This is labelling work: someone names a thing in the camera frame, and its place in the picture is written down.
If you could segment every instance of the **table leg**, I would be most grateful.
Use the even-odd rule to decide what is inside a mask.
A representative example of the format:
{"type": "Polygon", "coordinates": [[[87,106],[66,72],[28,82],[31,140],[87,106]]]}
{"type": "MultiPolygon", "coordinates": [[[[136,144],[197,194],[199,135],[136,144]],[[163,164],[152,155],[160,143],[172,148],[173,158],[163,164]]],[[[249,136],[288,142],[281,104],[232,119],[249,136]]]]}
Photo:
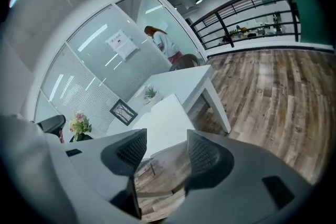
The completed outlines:
{"type": "Polygon", "coordinates": [[[205,99],[205,97],[204,97],[203,94],[201,94],[201,98],[202,98],[203,101],[205,102],[206,106],[207,106],[208,108],[211,108],[211,106],[209,105],[208,101],[205,99]]]}
{"type": "Polygon", "coordinates": [[[202,95],[207,103],[210,105],[210,107],[213,109],[224,131],[226,133],[229,133],[231,131],[229,120],[223,108],[222,102],[219,99],[218,94],[210,81],[210,78],[207,78],[204,83],[204,91],[202,92],[202,95]]]}

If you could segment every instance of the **glass wall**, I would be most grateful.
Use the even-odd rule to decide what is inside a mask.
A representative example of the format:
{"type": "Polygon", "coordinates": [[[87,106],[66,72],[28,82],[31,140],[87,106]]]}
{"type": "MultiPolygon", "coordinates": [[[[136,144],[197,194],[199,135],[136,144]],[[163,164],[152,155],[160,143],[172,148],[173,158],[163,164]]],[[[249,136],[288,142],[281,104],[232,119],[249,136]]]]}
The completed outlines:
{"type": "Polygon", "coordinates": [[[73,135],[68,122],[76,111],[106,132],[114,120],[112,106],[119,99],[127,102],[151,75],[167,72],[170,66],[147,35],[109,5],[81,25],[54,58],[41,86],[34,120],[63,114],[66,142],[73,135]],[[120,33],[134,48],[127,56],[108,42],[120,33]]]}
{"type": "Polygon", "coordinates": [[[100,81],[128,101],[153,74],[169,71],[170,65],[144,33],[110,6],[83,25],[68,44],[100,81]],[[124,60],[107,40],[122,31],[137,49],[124,60]]]}
{"type": "Polygon", "coordinates": [[[174,16],[158,0],[122,0],[117,5],[144,31],[147,25],[169,35],[182,54],[193,54],[203,62],[195,44],[174,16]]]}
{"type": "Polygon", "coordinates": [[[119,99],[85,68],[67,46],[50,67],[41,91],[67,121],[76,111],[81,111],[92,126],[102,132],[106,132],[114,119],[109,112],[110,104],[119,99]]]}

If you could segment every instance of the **pink flower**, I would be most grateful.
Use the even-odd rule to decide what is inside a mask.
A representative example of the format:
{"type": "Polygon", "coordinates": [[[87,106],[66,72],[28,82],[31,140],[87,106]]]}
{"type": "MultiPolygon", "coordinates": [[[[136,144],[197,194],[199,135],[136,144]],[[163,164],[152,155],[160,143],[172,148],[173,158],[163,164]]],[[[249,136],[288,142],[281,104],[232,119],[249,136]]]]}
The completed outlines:
{"type": "Polygon", "coordinates": [[[82,114],[76,114],[76,116],[75,116],[75,118],[77,119],[77,120],[81,120],[82,119],[82,117],[83,117],[83,115],[82,114]]]}

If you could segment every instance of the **picture frame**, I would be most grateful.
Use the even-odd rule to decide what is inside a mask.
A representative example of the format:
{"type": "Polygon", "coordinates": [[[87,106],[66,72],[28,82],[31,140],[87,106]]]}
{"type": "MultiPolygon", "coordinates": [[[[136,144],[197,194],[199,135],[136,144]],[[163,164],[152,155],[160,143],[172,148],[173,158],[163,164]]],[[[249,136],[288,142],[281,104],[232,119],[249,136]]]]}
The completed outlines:
{"type": "Polygon", "coordinates": [[[138,114],[121,99],[114,104],[110,112],[126,126],[130,125],[136,116],[138,116],[138,114]]]}

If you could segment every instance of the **flower bouquet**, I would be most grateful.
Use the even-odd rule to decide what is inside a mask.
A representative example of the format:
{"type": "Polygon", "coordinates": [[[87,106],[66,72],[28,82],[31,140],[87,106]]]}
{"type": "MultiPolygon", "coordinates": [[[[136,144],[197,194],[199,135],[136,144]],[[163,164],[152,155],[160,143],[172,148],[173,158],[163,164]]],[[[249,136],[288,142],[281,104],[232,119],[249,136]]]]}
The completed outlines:
{"type": "Polygon", "coordinates": [[[91,124],[89,124],[89,119],[81,112],[76,112],[75,117],[70,120],[69,127],[71,132],[75,132],[76,134],[73,136],[73,141],[77,141],[78,135],[91,132],[91,124]]]}

